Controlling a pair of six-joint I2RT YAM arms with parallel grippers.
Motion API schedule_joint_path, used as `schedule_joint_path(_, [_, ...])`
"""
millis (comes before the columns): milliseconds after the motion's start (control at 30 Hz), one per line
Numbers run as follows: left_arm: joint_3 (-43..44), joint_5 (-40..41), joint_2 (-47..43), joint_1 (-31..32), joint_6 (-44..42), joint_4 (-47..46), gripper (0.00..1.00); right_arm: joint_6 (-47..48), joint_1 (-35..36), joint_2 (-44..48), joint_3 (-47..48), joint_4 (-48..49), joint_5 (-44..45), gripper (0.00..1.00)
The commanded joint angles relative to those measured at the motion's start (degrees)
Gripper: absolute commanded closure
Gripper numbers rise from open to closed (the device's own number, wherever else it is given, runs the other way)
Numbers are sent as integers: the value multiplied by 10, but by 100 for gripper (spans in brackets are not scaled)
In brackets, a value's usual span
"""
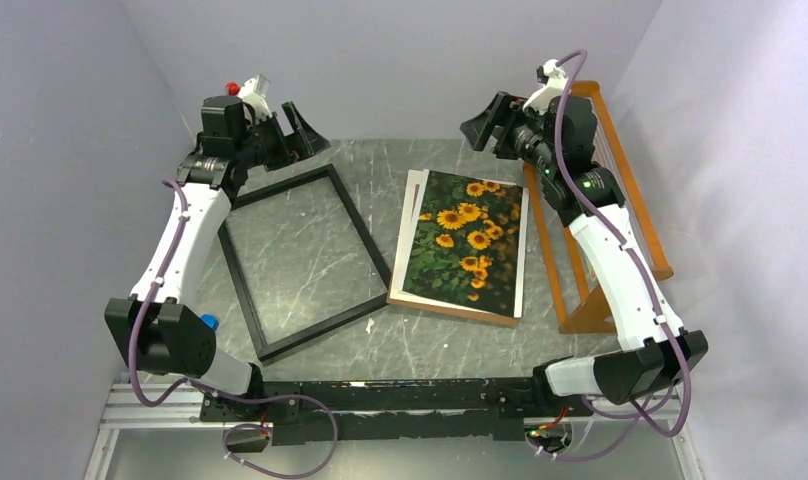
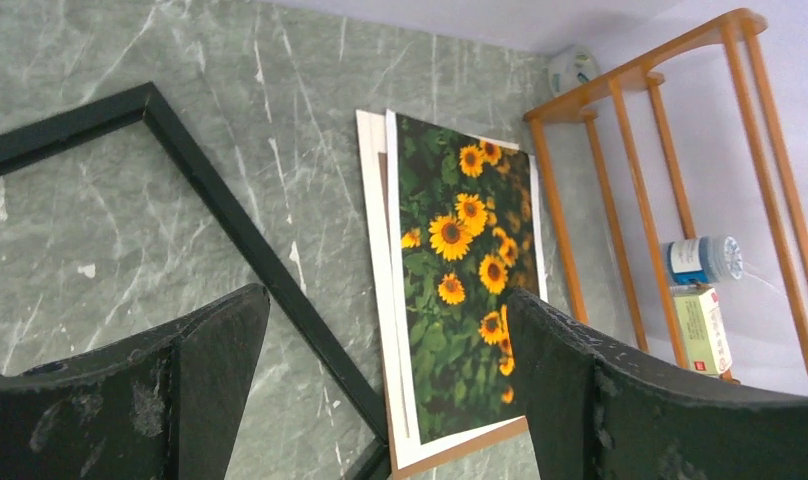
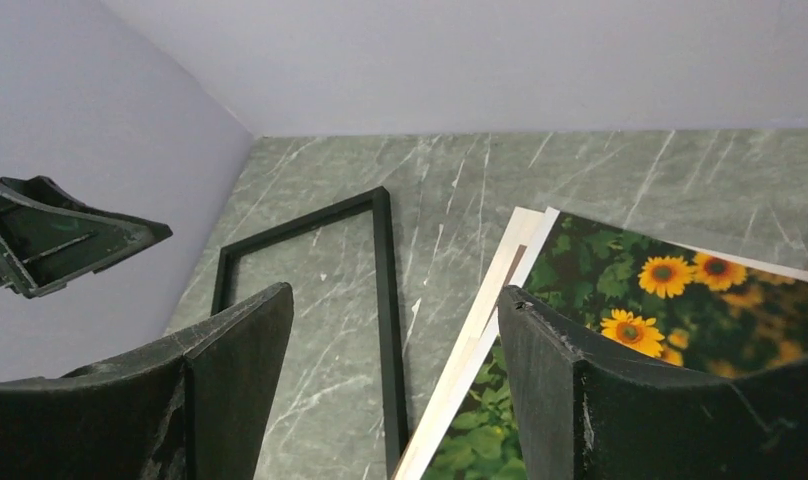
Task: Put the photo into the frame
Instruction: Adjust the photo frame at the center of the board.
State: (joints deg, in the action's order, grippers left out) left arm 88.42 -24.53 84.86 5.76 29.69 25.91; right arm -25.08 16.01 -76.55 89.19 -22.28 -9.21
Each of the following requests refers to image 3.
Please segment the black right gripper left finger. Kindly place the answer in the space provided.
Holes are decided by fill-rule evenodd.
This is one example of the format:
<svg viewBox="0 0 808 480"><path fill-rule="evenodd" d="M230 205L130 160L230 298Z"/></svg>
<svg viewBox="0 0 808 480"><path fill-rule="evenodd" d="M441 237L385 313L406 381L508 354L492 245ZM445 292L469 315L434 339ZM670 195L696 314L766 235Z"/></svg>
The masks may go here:
<svg viewBox="0 0 808 480"><path fill-rule="evenodd" d="M0 382L0 479L251 479L294 318L278 282L59 378Z"/></svg>

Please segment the sunflower photo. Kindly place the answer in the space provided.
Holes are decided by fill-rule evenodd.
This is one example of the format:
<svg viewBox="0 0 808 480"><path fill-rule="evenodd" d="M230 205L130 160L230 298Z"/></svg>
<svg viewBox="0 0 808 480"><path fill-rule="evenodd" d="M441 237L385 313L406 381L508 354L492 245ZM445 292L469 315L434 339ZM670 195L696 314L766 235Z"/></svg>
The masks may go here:
<svg viewBox="0 0 808 480"><path fill-rule="evenodd" d="M643 355L736 379L808 355L808 274L548 209L507 286ZM497 334L418 479L531 479Z"/></svg>

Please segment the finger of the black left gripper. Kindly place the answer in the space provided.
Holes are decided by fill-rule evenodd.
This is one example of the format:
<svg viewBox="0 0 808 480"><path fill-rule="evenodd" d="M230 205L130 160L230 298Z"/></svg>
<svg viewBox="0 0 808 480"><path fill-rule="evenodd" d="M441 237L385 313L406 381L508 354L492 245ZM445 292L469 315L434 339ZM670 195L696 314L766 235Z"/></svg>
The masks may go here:
<svg viewBox="0 0 808 480"><path fill-rule="evenodd" d="M32 299L172 236L164 223L96 209L47 176L0 177L0 288Z"/></svg>

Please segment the black picture frame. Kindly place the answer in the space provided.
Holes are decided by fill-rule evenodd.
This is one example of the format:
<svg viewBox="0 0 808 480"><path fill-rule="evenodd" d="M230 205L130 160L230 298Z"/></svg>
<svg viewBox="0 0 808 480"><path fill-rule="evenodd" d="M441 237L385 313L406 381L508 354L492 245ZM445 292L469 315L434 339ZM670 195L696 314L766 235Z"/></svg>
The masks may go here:
<svg viewBox="0 0 808 480"><path fill-rule="evenodd" d="M217 314L229 306L232 279L242 257L364 212L372 214L386 474L391 479L408 445L410 429L391 196L385 187L378 186L222 247L210 313Z"/></svg>

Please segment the white mat backing board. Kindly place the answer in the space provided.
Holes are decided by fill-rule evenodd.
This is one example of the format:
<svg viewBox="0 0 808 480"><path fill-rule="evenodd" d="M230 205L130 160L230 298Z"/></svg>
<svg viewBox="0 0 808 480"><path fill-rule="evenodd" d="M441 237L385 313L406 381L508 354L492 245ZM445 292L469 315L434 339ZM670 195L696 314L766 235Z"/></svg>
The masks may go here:
<svg viewBox="0 0 808 480"><path fill-rule="evenodd" d="M513 210L425 412L392 474L394 479L418 479L427 467L474 379L474 358L483 359L495 339L497 326L492 318L498 294L545 217L544 212L522 207Z"/></svg>

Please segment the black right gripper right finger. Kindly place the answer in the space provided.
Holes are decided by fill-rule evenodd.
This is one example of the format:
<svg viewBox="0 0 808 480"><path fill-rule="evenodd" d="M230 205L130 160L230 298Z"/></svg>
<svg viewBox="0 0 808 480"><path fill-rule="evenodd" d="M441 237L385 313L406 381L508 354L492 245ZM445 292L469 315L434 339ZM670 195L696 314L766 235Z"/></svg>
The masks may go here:
<svg viewBox="0 0 808 480"><path fill-rule="evenodd" d="M808 479L808 355L729 379L595 333L507 286L497 302L531 479Z"/></svg>

